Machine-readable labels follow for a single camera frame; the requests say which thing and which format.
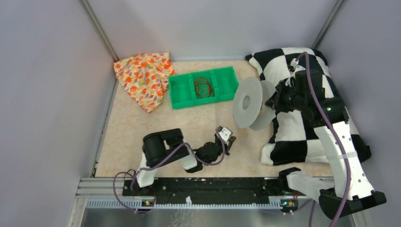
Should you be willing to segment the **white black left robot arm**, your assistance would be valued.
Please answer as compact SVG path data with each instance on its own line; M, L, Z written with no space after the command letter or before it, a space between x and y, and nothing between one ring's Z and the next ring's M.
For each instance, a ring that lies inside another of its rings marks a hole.
M142 160L132 177L130 190L139 195L150 193L155 174L160 167L179 162L187 173L196 173L204 166L219 165L236 140L227 127L217 127L213 142L206 142L199 148L192 148L184 141L179 128L154 132L143 138Z

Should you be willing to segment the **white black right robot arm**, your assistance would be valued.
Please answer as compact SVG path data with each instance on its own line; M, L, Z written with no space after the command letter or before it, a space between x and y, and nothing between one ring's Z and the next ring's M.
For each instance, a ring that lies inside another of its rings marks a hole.
M266 106L278 113L299 111L319 138L333 173L333 183L317 180L294 168L277 182L278 191L294 190L316 201L331 220L385 204L383 192L374 189L359 161L350 133L349 115L341 97L321 73L306 70L280 81Z

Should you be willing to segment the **white perforated cable spool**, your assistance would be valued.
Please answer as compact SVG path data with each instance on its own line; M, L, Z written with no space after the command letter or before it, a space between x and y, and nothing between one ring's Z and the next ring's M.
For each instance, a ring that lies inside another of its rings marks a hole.
M247 77L239 83L233 99L233 118L241 128L254 131L265 129L275 117L275 112L265 103L274 95L274 85L256 77Z

